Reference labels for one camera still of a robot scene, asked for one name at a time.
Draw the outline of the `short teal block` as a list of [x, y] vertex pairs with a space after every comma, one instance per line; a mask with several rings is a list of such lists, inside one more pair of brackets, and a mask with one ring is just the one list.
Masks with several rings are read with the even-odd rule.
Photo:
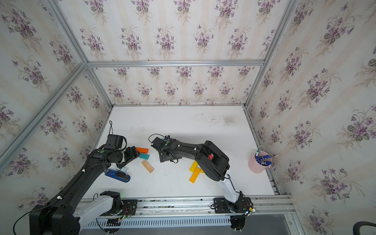
[[141, 153], [139, 156], [140, 159], [148, 160], [150, 158], [149, 154]]

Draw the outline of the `natural wood block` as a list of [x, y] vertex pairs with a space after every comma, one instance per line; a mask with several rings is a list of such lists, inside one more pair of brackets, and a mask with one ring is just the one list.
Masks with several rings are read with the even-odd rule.
[[145, 169], [146, 169], [149, 173], [152, 173], [152, 172], [154, 171], [153, 166], [152, 166], [147, 160], [143, 160], [143, 161], [142, 161], [142, 165], [145, 167]]

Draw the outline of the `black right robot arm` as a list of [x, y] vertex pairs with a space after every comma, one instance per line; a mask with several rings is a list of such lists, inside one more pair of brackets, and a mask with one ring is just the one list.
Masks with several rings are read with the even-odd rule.
[[213, 142], [205, 141], [203, 144], [183, 143], [170, 136], [156, 137], [150, 142], [159, 154], [160, 162], [178, 163], [180, 159], [187, 158], [198, 163], [198, 166], [210, 179], [221, 182], [224, 188], [224, 198], [230, 211], [240, 209], [244, 194], [236, 189], [230, 175], [230, 164], [227, 155]]

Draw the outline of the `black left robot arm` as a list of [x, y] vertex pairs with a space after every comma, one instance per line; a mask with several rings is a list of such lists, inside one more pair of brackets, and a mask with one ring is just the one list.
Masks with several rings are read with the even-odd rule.
[[44, 206], [29, 213], [32, 235], [78, 235], [90, 222], [104, 213], [118, 215], [124, 204], [118, 192], [105, 191], [88, 206], [77, 206], [94, 181], [112, 164], [118, 168], [140, 156], [135, 146], [123, 147], [125, 137], [108, 135], [106, 144], [93, 150], [81, 170]]

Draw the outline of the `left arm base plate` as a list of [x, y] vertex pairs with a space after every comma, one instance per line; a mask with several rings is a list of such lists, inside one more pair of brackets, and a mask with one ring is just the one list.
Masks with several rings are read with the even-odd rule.
[[105, 216], [132, 216], [136, 214], [138, 200], [121, 200], [121, 202], [115, 202], [108, 212], [105, 212]]

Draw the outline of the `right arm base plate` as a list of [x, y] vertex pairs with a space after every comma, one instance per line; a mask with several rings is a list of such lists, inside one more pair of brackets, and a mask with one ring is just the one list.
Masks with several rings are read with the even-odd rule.
[[215, 213], [246, 213], [253, 211], [254, 204], [249, 197], [240, 196], [235, 203], [225, 198], [214, 198], [211, 209]]

